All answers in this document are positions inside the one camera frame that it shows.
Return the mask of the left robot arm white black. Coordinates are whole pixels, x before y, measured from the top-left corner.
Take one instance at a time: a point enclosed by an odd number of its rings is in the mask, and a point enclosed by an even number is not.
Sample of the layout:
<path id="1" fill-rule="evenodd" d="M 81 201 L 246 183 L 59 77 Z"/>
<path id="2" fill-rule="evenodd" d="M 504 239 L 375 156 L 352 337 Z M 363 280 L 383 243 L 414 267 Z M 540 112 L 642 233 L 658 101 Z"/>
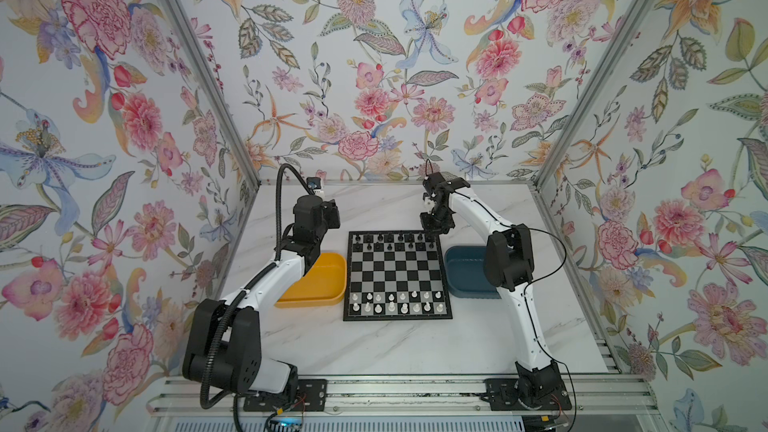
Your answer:
<path id="1" fill-rule="evenodd" d="M 182 375 L 200 384 L 204 409 L 228 395 L 282 402 L 297 397 L 297 368 L 262 356 L 260 313 L 309 272 L 326 233 L 341 221 L 336 202 L 318 195 L 300 197 L 293 214 L 290 229 L 278 229 L 273 258 L 254 277 L 223 299 L 203 300 L 194 311 Z"/>

